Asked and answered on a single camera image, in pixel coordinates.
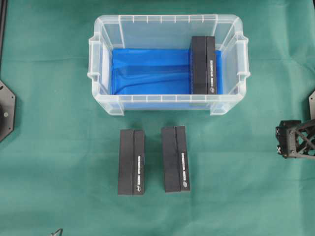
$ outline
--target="black rectangular block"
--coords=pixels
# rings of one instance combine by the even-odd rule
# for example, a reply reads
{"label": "black rectangular block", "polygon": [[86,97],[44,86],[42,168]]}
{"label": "black rectangular block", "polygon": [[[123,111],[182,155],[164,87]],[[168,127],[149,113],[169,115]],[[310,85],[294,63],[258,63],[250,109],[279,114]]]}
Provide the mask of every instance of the black rectangular block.
{"label": "black rectangular block", "polygon": [[207,94],[206,37],[193,36],[190,44],[191,94]]}
{"label": "black rectangular block", "polygon": [[216,40],[213,36],[206,37],[207,44],[207,89],[208,94],[217,94],[217,60]]}
{"label": "black rectangular block", "polygon": [[142,130],[120,131],[118,194],[144,193],[144,143]]}
{"label": "black rectangular block", "polygon": [[184,126],[162,128],[165,192],[190,191]]}
{"label": "black rectangular block", "polygon": [[217,94],[215,37],[193,36],[189,50],[191,94]]}

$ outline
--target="black metal bracket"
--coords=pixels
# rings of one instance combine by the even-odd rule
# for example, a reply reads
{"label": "black metal bracket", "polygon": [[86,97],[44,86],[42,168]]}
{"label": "black metal bracket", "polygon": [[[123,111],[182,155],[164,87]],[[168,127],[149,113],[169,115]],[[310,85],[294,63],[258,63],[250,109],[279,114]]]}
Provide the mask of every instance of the black metal bracket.
{"label": "black metal bracket", "polygon": [[[1,0],[0,5],[0,65],[5,25],[7,0]],[[15,95],[0,80],[0,142],[14,129]]]}
{"label": "black metal bracket", "polygon": [[58,229],[56,232],[51,233],[51,236],[62,236],[63,235],[63,229]]}
{"label": "black metal bracket", "polygon": [[315,160],[315,91],[309,96],[311,120],[282,120],[276,127],[277,153],[284,158]]}

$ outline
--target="blue plastic liner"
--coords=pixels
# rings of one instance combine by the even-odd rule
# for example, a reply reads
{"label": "blue plastic liner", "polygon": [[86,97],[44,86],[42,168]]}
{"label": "blue plastic liner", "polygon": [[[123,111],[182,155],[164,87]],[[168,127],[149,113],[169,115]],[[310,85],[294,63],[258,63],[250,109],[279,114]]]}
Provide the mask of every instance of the blue plastic liner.
{"label": "blue plastic liner", "polygon": [[114,49],[111,94],[190,94],[189,69],[189,50]]}

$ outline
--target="green cloth surface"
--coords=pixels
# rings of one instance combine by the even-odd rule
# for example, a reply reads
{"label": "green cloth surface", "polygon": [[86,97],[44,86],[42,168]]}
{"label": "green cloth surface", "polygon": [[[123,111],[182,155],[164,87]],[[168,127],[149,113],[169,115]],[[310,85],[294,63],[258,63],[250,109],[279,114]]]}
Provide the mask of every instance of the green cloth surface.
{"label": "green cloth surface", "polygon": [[[312,0],[9,0],[1,79],[17,96],[0,143],[0,235],[313,236],[315,161],[276,153],[275,126],[309,119]],[[104,14],[235,14],[247,94],[209,111],[108,115],[91,95],[88,39]],[[190,193],[165,194],[161,128],[185,125]],[[119,130],[146,133],[145,194],[118,196]]]}

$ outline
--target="clear plastic storage bin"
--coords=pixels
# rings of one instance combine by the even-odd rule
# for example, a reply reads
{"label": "clear plastic storage bin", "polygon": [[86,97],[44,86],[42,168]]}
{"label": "clear plastic storage bin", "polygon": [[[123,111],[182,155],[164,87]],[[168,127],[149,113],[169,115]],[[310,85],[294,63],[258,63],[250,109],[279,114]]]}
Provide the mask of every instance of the clear plastic storage bin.
{"label": "clear plastic storage bin", "polygon": [[[222,53],[222,95],[111,95],[112,50],[188,49],[192,36],[215,36]],[[125,110],[210,110],[223,115],[246,94],[248,39],[235,15],[105,15],[89,39],[92,95],[110,115]]]}

